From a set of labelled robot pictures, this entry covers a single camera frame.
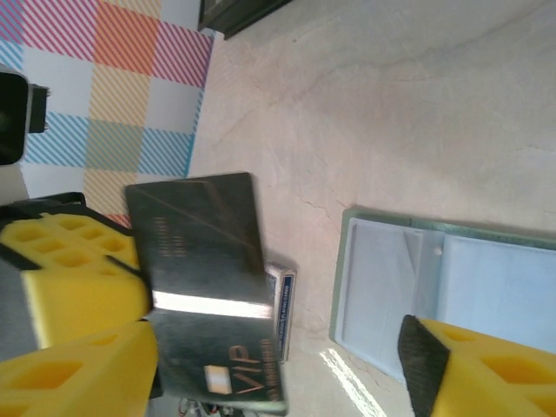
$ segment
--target striped checkered cloth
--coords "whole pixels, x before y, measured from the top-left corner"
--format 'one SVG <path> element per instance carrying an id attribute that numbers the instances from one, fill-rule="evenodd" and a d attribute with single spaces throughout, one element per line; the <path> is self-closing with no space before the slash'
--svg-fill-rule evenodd
<path id="1" fill-rule="evenodd" d="M 193 0 L 0 0 L 0 63 L 51 90 L 30 197 L 82 190 L 125 223 L 124 185 L 187 175 L 213 43 L 198 16 Z"/>

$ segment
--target small box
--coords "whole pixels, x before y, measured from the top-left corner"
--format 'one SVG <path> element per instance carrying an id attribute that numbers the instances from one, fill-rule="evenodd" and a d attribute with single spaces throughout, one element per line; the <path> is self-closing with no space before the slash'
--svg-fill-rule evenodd
<path id="1" fill-rule="evenodd" d="M 288 360 L 289 334 L 294 306 L 295 271 L 275 262 L 266 264 L 268 285 L 274 297 L 274 319 L 278 340 L 278 359 Z"/>

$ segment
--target marble surface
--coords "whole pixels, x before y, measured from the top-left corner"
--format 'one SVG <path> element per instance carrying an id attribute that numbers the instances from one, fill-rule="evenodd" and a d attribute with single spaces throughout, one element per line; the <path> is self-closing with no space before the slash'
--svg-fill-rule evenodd
<path id="1" fill-rule="evenodd" d="M 294 0 L 217 39 L 190 174 L 253 172 L 298 266 L 290 415 L 412 415 L 328 338 L 341 213 L 554 235 L 555 97 L 554 1 Z"/>

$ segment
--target plaid fabric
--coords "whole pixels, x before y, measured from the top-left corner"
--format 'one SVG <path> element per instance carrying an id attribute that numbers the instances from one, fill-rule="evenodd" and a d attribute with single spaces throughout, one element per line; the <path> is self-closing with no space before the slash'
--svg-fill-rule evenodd
<path id="1" fill-rule="evenodd" d="M 29 135 L 31 197 L 83 190 L 125 223 L 122 187 L 184 177 L 212 32 L 192 0 L 0 0 L 0 63 L 50 88 Z"/>

